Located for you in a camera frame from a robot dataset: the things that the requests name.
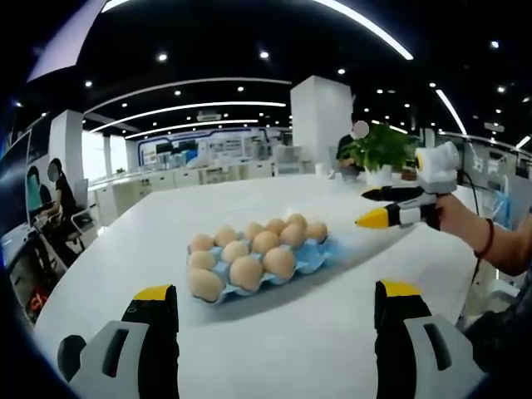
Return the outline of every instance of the potted plant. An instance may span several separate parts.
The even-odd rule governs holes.
[[[393,185],[392,168],[402,170],[409,138],[386,124],[373,125],[366,137],[356,139],[342,150],[366,171],[368,185]]]

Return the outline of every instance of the white pot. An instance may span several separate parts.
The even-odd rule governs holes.
[[[375,187],[383,185],[393,185],[392,166],[383,165],[380,169],[370,171],[366,167],[366,184]]]

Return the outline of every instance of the person's hand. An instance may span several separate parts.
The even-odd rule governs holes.
[[[340,166],[342,168],[345,168],[347,166],[351,166],[355,163],[355,160],[353,158],[347,158],[346,160],[341,160],[340,161]]]

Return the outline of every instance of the white tabletop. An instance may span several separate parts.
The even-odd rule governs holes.
[[[59,342],[91,339],[120,320],[143,288],[172,283],[180,314],[180,397],[219,399],[374,397],[375,282],[420,285],[433,313],[455,322],[473,269],[459,239],[425,225],[369,230],[353,223],[379,206],[363,185],[314,175],[156,192],[121,216],[71,266],[37,320],[35,338],[56,365]],[[474,207],[468,189],[457,195]],[[222,224],[243,229],[293,211],[325,221],[350,245],[344,265],[218,308],[186,288],[186,245]]]

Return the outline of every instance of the green plant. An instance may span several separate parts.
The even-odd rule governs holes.
[[[357,139],[341,150],[341,156],[348,155],[357,165],[370,171],[391,165],[401,169],[408,157],[406,146],[410,143],[407,135],[394,131],[389,125],[373,125],[366,137]]]

